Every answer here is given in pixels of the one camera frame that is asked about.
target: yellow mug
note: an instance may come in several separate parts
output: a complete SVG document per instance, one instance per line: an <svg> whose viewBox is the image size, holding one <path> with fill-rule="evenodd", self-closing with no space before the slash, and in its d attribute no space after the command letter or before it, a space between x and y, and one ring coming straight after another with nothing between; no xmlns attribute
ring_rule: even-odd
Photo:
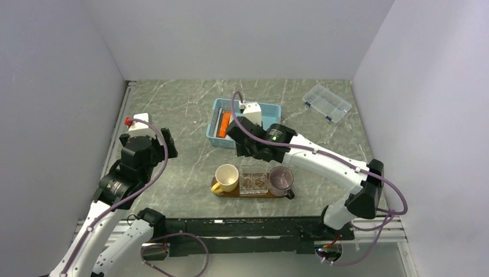
<svg viewBox="0 0 489 277"><path fill-rule="evenodd" d="M239 173L238 169L232 164L223 164L216 170L216 180L210 191L218 194L223 192L231 192L238 185Z"/></svg>

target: gray marble surface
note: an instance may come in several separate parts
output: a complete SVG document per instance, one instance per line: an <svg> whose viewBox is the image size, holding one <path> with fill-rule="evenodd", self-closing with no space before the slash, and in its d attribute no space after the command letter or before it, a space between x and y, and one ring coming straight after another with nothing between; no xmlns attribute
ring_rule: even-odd
<svg viewBox="0 0 489 277"><path fill-rule="evenodd" d="M340 123L329 123L303 104L302 96L317 83L353 105ZM131 95L129 115L150 113L158 128L169 128L179 156L168 162L161 178L138 197L131 211L149 207L172 218L319 215L324 206L347 193L327 178L289 166L294 174L293 200L233 199L212 194L210 183L221 164L259 164L269 169L278 165L238 158L234 149L211 146L205 132L212 104L216 98L230 98L235 89L243 92L246 100L279 104L281 123L307 139L352 159L372 159L347 80L138 81ZM386 207L383 197L379 206Z"/></svg>

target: wooden tray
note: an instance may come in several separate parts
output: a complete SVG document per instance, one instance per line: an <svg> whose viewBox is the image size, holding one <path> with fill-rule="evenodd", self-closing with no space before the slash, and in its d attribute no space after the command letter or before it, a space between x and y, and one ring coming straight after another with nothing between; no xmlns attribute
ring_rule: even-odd
<svg viewBox="0 0 489 277"><path fill-rule="evenodd" d="M210 183L210 187L217 183L216 177L212 178L212 183ZM266 194L245 194L245 195L240 195L239 194L239 182L236 188L231 191L231 192L223 192L216 194L217 196L220 197L236 197L236 198L284 198L285 196L275 196L273 195L270 191L268 191Z"/></svg>

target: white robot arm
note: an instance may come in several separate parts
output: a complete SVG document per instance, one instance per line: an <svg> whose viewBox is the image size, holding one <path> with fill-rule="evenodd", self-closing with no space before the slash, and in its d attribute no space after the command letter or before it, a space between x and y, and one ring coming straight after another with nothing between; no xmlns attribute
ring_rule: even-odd
<svg viewBox="0 0 489 277"><path fill-rule="evenodd" d="M256 102L241 103L239 107L242 116L237 117L237 121L253 136L264 140L264 142L304 146L307 149L313 149L313 151L296 147L274 146L255 141L243 132L236 121L232 121L227 128L227 134L236 142L236 154L238 156L252 156L267 162L275 160L284 164L300 166L333 179L348 189L348 193L344 197L323 210L323 223L329 232L342 229L357 217L372 219L376 216L383 183L361 171L371 171L382 175L383 164L380 161L374 159L367 164L341 156L314 144L284 125L272 124L268 130L263 130L260 120L261 112ZM352 164L353 167L347 166L330 156L319 155L318 152L334 155Z"/></svg>
<svg viewBox="0 0 489 277"><path fill-rule="evenodd" d="M134 118L151 122L148 114L138 114ZM81 231L63 259L51 271L50 277L115 276L113 269L127 260L127 255L140 250L141 245L153 236L165 234L165 216L146 208L138 213L123 236L109 248L103 249L114 227L125 217L134 201L128 201L128 196L149 182L153 168L164 159L163 147L155 137L154 130L140 122L126 123L130 126L128 134L119 138L123 145L121 158L100 180ZM161 134L168 149L167 159L177 157L170 131L162 129ZM122 200L126 202L108 212Z"/></svg>

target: mug handle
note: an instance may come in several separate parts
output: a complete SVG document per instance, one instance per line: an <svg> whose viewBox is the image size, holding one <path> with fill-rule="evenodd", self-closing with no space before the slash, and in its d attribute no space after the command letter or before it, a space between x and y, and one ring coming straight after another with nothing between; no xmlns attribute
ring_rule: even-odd
<svg viewBox="0 0 489 277"><path fill-rule="evenodd" d="M210 192L218 194L223 193L224 191L219 187L220 183L215 183L212 188L210 188Z"/></svg>
<svg viewBox="0 0 489 277"><path fill-rule="evenodd" d="M287 191L287 194L285 195L287 197L287 199L294 199L295 197L295 194L294 192L290 189Z"/></svg>

